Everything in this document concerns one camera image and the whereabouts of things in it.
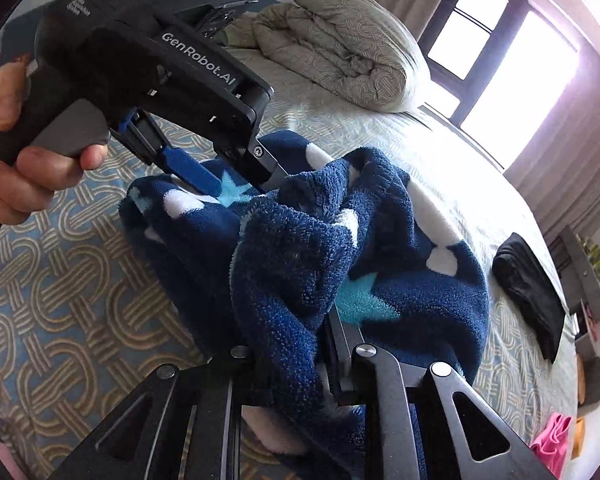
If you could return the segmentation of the person's left hand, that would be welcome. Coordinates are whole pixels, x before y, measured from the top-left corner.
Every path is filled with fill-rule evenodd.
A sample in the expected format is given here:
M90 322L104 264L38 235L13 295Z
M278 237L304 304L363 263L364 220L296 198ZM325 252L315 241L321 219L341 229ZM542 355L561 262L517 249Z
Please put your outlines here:
M17 122L26 77L27 63L21 60L0 67L0 131L11 129ZM16 226L30 214L48 208L55 192L76 186L84 172L102 166L107 153L105 145L94 144L75 159L28 146L15 165L0 161L0 223Z

